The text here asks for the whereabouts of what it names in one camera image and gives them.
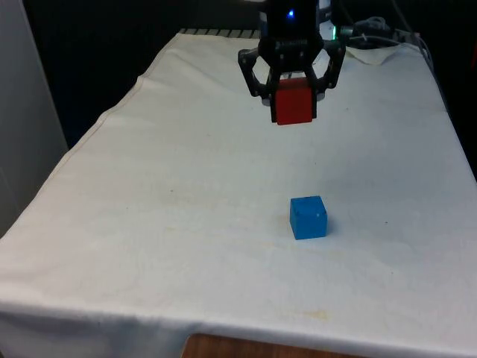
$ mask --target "cable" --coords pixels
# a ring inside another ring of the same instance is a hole
[[[419,48],[417,48],[412,43],[400,43],[399,41],[388,39],[387,37],[381,37],[381,36],[373,36],[373,35],[364,36],[364,35],[361,35],[361,36],[350,37],[350,40],[364,40],[364,41],[379,40],[379,41],[383,41],[385,43],[390,43],[390,44],[393,44],[393,45],[404,45],[404,46],[412,48],[416,51],[419,51]]]
[[[446,97],[444,96],[442,87],[439,84],[439,80],[437,79],[437,75],[434,72],[434,64],[429,60],[429,58],[431,56],[431,52],[429,51],[429,48],[426,45],[428,53],[429,53],[429,57],[427,57],[424,53],[424,48],[423,48],[424,40],[421,39],[421,41],[419,41],[419,39],[416,36],[416,33],[412,30],[412,27],[409,25],[408,20],[406,20],[404,14],[402,13],[401,8],[396,3],[396,0],[391,0],[391,4],[393,5],[394,10],[396,11],[396,13],[397,13],[398,17],[400,18],[401,22],[404,24],[406,30],[411,34],[413,41],[415,41],[417,46],[419,46],[419,51],[422,54],[422,56],[424,57],[424,60],[426,61],[427,66],[431,70],[432,77],[434,77],[434,81],[437,84],[437,88],[439,89],[439,93],[440,93],[440,96],[441,96],[441,98],[444,102],[444,106],[446,107],[446,111],[447,111],[447,113],[449,113],[449,107],[447,106]]]

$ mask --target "cube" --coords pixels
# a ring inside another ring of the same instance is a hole
[[[326,236],[328,215],[321,197],[293,198],[290,201],[290,224],[296,240]]]

